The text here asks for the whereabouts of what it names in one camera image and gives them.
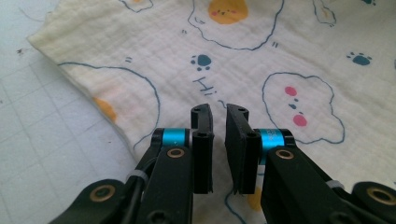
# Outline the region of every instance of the pink dot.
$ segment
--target pink dot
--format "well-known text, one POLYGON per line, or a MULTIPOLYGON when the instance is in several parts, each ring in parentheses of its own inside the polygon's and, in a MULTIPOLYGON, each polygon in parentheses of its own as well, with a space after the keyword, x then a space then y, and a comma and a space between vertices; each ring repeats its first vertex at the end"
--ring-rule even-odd
POLYGON ((304 127, 304 126, 306 126, 306 124, 308 123, 308 121, 306 121, 306 119, 304 118, 303 115, 296 115, 296 116, 294 116, 293 121, 294 121, 294 123, 295 123, 297 126, 300 126, 300 127, 304 127))
POLYGON ((287 87, 285 88, 285 93, 290 96, 295 96, 297 95, 297 90, 294 89, 293 87, 287 87))

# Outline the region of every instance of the orange cartoon face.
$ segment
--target orange cartoon face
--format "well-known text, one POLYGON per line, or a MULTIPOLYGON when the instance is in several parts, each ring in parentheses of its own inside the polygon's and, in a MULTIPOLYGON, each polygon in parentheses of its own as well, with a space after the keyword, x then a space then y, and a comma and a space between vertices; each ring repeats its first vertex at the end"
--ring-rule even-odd
POLYGON ((248 16, 245 0, 212 0, 209 17, 219 24, 233 24, 248 16))

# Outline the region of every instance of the white tiled surface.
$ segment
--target white tiled surface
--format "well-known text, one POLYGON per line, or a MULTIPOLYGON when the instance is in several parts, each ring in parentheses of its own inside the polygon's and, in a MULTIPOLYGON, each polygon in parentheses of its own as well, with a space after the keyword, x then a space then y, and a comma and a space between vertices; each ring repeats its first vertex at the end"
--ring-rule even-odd
POLYGON ((94 181, 123 181, 123 140, 26 41, 58 0, 0 4, 0 223, 48 223, 94 181))

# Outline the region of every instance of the blue band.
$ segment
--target blue band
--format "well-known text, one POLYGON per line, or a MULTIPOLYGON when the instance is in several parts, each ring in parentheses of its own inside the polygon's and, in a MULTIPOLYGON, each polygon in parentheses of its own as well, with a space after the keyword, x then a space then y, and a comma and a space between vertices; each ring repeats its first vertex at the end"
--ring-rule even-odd
POLYGON ((167 128, 163 130, 163 147, 181 146, 186 142, 186 130, 167 128))
POLYGON ((262 134, 262 160, 260 165, 265 165, 267 152, 277 146, 285 146, 283 134, 279 129, 259 129, 262 134))

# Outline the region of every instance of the white cloth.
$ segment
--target white cloth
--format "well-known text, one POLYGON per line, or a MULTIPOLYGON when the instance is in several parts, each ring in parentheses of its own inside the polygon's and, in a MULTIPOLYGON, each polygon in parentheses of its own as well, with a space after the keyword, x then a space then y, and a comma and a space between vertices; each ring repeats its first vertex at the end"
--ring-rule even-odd
POLYGON ((61 0, 32 45, 119 128, 140 160, 155 128, 214 116, 214 193, 194 223, 263 223, 255 195, 230 195, 225 105, 252 128, 286 128, 346 190, 396 181, 396 2, 61 0))

